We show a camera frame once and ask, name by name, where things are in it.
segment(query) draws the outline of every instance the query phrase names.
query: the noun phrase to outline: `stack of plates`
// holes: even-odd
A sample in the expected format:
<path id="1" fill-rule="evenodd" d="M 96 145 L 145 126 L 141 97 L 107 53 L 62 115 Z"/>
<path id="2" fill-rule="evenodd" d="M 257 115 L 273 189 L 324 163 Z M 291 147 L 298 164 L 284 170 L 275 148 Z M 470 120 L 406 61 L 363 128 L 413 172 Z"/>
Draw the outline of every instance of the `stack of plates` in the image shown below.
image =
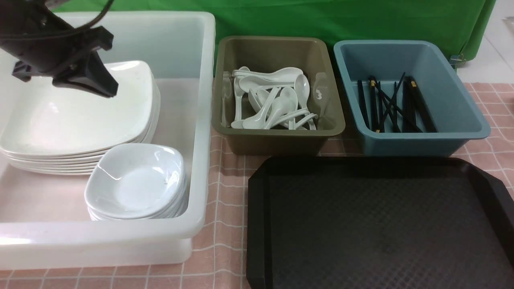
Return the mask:
<path id="1" fill-rule="evenodd" d="M 91 220 L 167 219 L 183 213 L 187 178 L 177 150 L 127 143 L 109 150 L 84 193 Z"/>
<path id="2" fill-rule="evenodd" d="M 122 143 L 150 143 L 157 128 L 160 92 L 141 61 L 105 65 L 118 81 L 107 99 L 32 78 L 24 86 L 0 137 L 16 168 L 46 174 L 89 175 L 102 156 Z"/>

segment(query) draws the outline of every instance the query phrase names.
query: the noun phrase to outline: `stack of bowls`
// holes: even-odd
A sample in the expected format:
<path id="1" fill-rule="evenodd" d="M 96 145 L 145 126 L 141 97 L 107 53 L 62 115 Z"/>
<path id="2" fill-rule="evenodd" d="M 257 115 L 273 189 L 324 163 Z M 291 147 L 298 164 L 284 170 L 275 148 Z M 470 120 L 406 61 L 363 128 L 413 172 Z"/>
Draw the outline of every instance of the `stack of bowls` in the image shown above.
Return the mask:
<path id="1" fill-rule="evenodd" d="M 173 148 L 126 143 L 94 169 L 85 200 L 91 220 L 167 219 L 187 205 L 184 159 Z"/>

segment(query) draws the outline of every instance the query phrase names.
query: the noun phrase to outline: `pink checkered tablecloth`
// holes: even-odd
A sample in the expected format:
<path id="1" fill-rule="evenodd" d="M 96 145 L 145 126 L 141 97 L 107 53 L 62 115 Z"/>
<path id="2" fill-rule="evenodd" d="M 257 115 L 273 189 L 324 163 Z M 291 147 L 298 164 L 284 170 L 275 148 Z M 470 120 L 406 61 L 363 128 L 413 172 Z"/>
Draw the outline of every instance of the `pink checkered tablecloth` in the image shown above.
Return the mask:
<path id="1" fill-rule="evenodd" d="M 454 156 L 501 179 L 514 195 L 514 85 L 467 83 L 491 124 L 492 133 L 473 140 Z M 347 128 L 330 139 L 325 156 L 360 155 L 351 112 Z M 211 139 L 209 195 L 203 230 L 184 264 L 0 271 L 0 289 L 247 289 L 246 213 L 248 178 L 267 157 L 236 156 L 216 131 Z"/>

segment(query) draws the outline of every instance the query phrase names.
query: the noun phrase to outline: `white plastic bin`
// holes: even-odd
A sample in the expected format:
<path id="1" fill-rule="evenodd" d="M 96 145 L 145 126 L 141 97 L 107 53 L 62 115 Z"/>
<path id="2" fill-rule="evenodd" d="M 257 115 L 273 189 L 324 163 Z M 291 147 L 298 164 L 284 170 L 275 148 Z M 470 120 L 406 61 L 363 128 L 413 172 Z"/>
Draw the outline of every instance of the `white plastic bin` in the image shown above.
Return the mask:
<path id="1" fill-rule="evenodd" d="M 60 14 L 74 26 L 96 15 Z M 110 12 L 100 25 L 115 36 L 112 50 L 100 52 L 105 63 L 142 60 L 157 79 L 162 103 L 153 143 L 184 155 L 190 176 L 188 208 L 174 219 L 93 222 L 84 202 L 87 176 L 25 172 L 0 155 L 0 270 L 181 263 L 191 255 L 191 238 L 204 224 L 214 16 Z M 11 76 L 14 62 L 0 51 L 1 130 L 25 87 Z"/>

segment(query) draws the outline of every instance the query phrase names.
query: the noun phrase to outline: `black cable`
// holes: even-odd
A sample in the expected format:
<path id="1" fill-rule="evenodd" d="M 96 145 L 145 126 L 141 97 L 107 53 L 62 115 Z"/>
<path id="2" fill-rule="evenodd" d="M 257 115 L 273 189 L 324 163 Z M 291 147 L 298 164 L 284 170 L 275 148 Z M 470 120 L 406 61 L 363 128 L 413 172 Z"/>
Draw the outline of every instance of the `black cable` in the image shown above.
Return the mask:
<path id="1" fill-rule="evenodd" d="M 0 40 L 4 41 L 24 41 L 24 40 L 45 40 L 45 39 L 54 39 L 54 38 L 63 38 L 69 37 L 76 34 L 81 34 L 89 30 L 91 27 L 96 25 L 100 20 L 104 18 L 107 14 L 111 6 L 113 5 L 114 0 L 108 0 L 102 11 L 91 21 L 88 23 L 74 28 L 70 30 L 63 31 L 54 31 L 49 33 L 38 33 L 38 34 L 0 34 Z"/>

